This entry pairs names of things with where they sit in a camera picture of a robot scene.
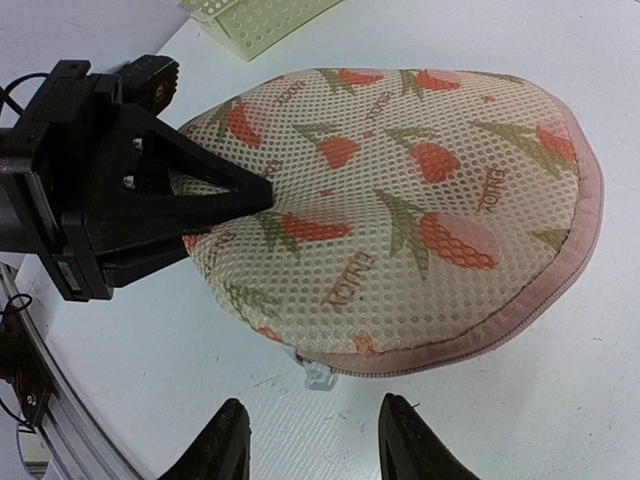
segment gray wall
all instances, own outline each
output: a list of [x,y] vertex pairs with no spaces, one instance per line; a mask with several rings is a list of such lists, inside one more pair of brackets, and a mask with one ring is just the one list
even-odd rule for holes
[[[143,53],[157,52],[185,21],[169,0],[4,0],[0,4],[0,86],[34,71],[49,71],[62,58],[87,59],[96,71],[112,69]],[[38,81],[14,98],[26,105]],[[0,125],[16,117],[9,109]],[[0,396],[17,409],[8,385]],[[0,478],[21,480],[15,422],[0,411]]]

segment white table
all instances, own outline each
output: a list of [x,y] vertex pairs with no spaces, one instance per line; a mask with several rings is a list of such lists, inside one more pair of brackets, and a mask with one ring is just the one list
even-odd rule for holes
[[115,441],[163,473],[229,397],[248,408],[252,478],[379,478],[383,394],[419,413],[483,479],[637,478],[640,471],[640,4],[633,0],[345,1],[251,63],[188,23],[163,114],[179,126],[280,73],[309,67],[485,70],[563,99],[605,174],[601,241],[578,283],[515,340],[405,378],[342,377],[332,392],[214,303],[189,261],[64,303],[37,261],[21,272],[49,347]]

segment mesh laundry bag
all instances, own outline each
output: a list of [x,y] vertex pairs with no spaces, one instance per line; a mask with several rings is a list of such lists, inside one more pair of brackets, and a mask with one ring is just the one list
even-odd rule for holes
[[[409,373],[497,347],[570,286],[598,236],[585,137],[517,77],[309,70],[182,131],[274,187],[272,209],[185,238],[217,301],[338,371]],[[178,174],[173,187],[220,191]]]

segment black device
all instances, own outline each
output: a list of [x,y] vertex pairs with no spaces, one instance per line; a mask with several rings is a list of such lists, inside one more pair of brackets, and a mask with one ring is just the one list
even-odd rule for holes
[[[77,301],[110,299],[184,258],[184,234],[273,205],[267,180],[156,118],[176,92],[174,60],[145,55],[116,74],[90,67],[59,62],[15,126],[0,129],[0,251],[38,254]],[[174,196],[171,171],[228,192]]]

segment light green basket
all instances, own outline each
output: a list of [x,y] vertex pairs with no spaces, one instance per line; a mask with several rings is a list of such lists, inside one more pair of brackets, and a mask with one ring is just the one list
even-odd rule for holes
[[204,30],[245,60],[342,0],[174,0]]

